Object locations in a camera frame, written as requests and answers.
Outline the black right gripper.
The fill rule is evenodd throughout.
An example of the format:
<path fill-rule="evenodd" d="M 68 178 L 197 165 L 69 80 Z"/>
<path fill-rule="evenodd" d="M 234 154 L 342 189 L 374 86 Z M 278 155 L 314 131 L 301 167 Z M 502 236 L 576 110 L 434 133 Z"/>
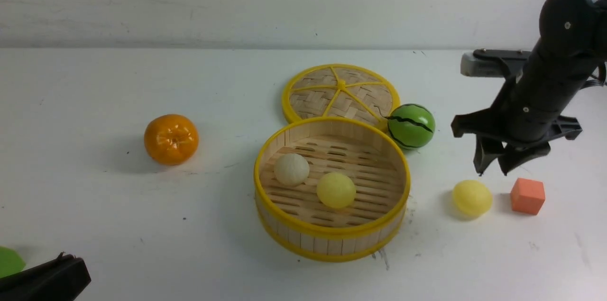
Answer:
<path fill-rule="evenodd" d="M 496 159 L 507 176 L 521 165 L 547 156 L 549 141 L 560 137 L 575 140 L 581 134 L 577 118 L 561 114 L 572 96 L 559 84 L 528 86 L 506 81 L 489 108 L 453 118 L 453 136 L 477 135 L 473 165 L 479 176 Z M 503 143 L 509 144 L 505 152 Z"/>

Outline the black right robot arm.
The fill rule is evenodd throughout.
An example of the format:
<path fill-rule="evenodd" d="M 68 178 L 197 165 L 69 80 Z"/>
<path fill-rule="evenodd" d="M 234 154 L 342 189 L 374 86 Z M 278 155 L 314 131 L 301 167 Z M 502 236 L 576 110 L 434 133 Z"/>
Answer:
<path fill-rule="evenodd" d="M 490 107 L 451 122 L 454 137 L 475 135 L 479 175 L 494 161 L 507 175 L 547 156 L 551 141 L 575 140 L 581 124 L 563 110 L 580 90 L 606 83 L 606 0 L 546 0 L 538 24 L 531 51 L 479 49 L 461 57 L 463 75 L 504 78 Z"/>

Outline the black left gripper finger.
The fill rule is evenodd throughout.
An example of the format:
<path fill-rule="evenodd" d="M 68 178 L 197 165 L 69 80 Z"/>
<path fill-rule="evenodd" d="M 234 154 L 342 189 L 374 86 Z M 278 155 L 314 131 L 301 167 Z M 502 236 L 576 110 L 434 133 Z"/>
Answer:
<path fill-rule="evenodd" d="M 91 283 L 85 261 L 65 253 L 57 258 L 2 277 L 2 301 L 74 301 Z"/>

